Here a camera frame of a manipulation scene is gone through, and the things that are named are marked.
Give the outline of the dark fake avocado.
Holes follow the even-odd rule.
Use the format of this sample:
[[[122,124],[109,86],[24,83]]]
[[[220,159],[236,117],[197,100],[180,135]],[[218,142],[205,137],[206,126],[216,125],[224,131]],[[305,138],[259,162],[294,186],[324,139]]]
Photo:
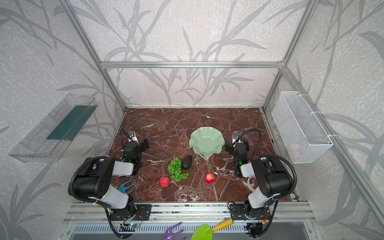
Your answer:
[[[182,161],[181,161],[181,167],[183,170],[188,170],[193,162],[193,157],[192,155],[186,156]]]

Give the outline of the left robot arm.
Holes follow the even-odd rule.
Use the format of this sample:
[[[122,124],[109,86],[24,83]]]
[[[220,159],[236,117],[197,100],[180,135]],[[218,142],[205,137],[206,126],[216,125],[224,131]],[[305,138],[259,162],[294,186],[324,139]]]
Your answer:
[[[148,140],[138,143],[131,140],[123,149],[123,159],[110,157],[87,158],[75,171],[70,180],[68,192],[70,196],[82,202],[102,206],[107,217],[112,221],[136,220],[147,221],[151,213],[151,205],[136,205],[131,193],[133,185],[122,185],[115,188],[111,185],[112,177],[129,179],[138,174],[142,166],[142,153],[149,149]]]

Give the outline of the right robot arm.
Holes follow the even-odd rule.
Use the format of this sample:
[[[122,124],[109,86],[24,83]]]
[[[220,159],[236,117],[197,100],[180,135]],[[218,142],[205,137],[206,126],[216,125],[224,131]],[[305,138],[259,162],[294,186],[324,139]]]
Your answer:
[[[256,178],[257,187],[242,204],[228,204],[233,220],[254,220],[271,217],[269,207],[290,195],[297,184],[293,166],[277,155],[263,155],[247,159],[249,145],[226,144],[225,150],[234,158],[234,172],[241,178]]]

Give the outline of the green fake grape bunch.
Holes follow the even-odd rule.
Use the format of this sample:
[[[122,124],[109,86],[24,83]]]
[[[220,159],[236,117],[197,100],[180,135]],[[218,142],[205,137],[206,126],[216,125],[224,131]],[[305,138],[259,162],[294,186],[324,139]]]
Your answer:
[[[189,173],[182,172],[182,162],[178,158],[173,159],[168,165],[167,169],[171,180],[175,182],[186,180],[189,176]]]

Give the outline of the red fake apple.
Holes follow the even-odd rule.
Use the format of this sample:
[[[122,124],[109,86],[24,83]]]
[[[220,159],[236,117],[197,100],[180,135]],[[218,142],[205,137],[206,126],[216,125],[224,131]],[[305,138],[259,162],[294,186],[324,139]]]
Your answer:
[[[206,174],[205,181],[207,184],[213,184],[215,182],[215,180],[216,180],[216,177],[214,174],[212,174],[212,173]]]

